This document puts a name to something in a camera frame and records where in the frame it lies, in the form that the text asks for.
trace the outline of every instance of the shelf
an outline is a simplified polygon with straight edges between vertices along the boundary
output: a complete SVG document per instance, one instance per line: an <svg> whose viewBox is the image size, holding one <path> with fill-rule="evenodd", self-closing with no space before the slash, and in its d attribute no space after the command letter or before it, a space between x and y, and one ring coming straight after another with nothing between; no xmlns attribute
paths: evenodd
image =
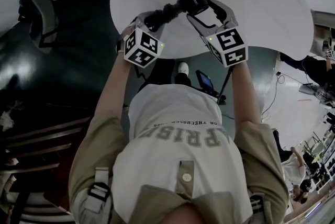
<svg viewBox="0 0 335 224"><path fill-rule="evenodd" d="M330 183L330 180L328 180L321 188L319 188L318 190L317 190L317 192L319 193L319 191L320 190L322 190L323 188L324 188L324 186L326 186L327 184L329 184Z"/></svg>
<svg viewBox="0 0 335 224"><path fill-rule="evenodd" d="M335 163L330 167L330 169L327 168L328 172L330 173L330 170L335 166Z"/></svg>
<svg viewBox="0 0 335 224"><path fill-rule="evenodd" d="M329 174L329 177L331 177L330 174ZM329 181L332 181L332 179L330 178L327 182L329 182ZM320 182L321 182L321 180L319 180L319 182L317 184L315 184L315 186L318 186Z"/></svg>
<svg viewBox="0 0 335 224"><path fill-rule="evenodd" d="M329 157L327 158L327 160L324 162L324 164L327 164L328 161L334 156L335 150L333 151L333 153L331 155L329 155Z"/></svg>
<svg viewBox="0 0 335 224"><path fill-rule="evenodd" d="M325 150L324 152L324 156L326 155L326 152L329 150L330 146L332 146L332 144L334 143L335 139L333 139L333 141L329 144L329 146L327 147L327 149ZM327 157L326 161L324 163L327 163L329 161L329 159L332 157L332 155L334 154L335 152L335 148L333 150L333 152L329 155L329 157Z"/></svg>

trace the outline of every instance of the screen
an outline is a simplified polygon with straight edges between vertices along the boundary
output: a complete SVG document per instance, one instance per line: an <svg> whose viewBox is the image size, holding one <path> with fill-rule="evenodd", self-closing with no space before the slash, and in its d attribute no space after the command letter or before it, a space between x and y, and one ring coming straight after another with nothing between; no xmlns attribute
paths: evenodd
<svg viewBox="0 0 335 224"><path fill-rule="evenodd" d="M203 74L200 74L201 80L203 81L204 84L206 84L210 89L213 89L213 85L208 77L206 77Z"/></svg>

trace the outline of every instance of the white shirt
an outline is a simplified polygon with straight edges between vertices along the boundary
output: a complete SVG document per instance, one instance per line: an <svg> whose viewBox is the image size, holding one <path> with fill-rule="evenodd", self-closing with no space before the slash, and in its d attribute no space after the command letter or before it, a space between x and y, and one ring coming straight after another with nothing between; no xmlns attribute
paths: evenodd
<svg viewBox="0 0 335 224"><path fill-rule="evenodd" d="M288 190L293 188L293 185L300 186L306 176L305 166L299 167L297 156L293 153L287 161L282 162L284 179Z"/></svg>
<svg viewBox="0 0 335 224"><path fill-rule="evenodd" d="M213 97L185 85L148 85L132 100L129 120L130 143L116 159L111 186L125 222L141 186L175 191L180 161L194 162L192 198L230 192L235 222L252 215L242 158Z"/></svg>

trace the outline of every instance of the white sneaker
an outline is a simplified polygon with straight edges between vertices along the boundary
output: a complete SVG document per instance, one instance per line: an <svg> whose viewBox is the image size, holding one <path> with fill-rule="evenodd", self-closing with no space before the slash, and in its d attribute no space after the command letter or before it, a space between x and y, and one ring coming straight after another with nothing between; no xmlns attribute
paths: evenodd
<svg viewBox="0 0 335 224"><path fill-rule="evenodd" d="M178 66L178 73L185 73L188 76L188 65L185 62L182 62Z"/></svg>

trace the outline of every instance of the black pants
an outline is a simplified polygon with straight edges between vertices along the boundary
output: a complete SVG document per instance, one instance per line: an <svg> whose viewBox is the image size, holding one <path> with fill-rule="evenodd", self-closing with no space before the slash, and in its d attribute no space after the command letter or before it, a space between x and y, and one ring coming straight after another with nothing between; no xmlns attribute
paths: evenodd
<svg viewBox="0 0 335 224"><path fill-rule="evenodd" d="M327 113L327 116L328 116L331 120L335 121L335 115L334 115L333 113Z"/></svg>
<svg viewBox="0 0 335 224"><path fill-rule="evenodd" d="M174 65L175 61L173 59L157 59L149 78L140 87L139 91L141 91L148 84L171 84L171 75L174 69ZM184 84L192 87L191 81L185 73L177 74L177 76L174 78L174 83Z"/></svg>
<svg viewBox="0 0 335 224"><path fill-rule="evenodd" d="M277 144L277 149L279 152L279 157L281 158L281 163L288 160L288 158L293 154L292 151L284 151L279 142L279 132L277 130L273 131L274 140Z"/></svg>
<svg viewBox="0 0 335 224"><path fill-rule="evenodd" d="M302 60L294 60L289 56L281 53L281 61L291 67L306 72L307 75L320 86L324 86L327 82L327 66L325 60L317 60L313 57L305 57Z"/></svg>
<svg viewBox="0 0 335 224"><path fill-rule="evenodd" d="M311 156L309 153L306 152L303 155L303 158L304 158L304 161L305 161L306 165L308 166L311 174L314 174L314 172L317 171L320 168L318 163L313 163L314 157Z"/></svg>

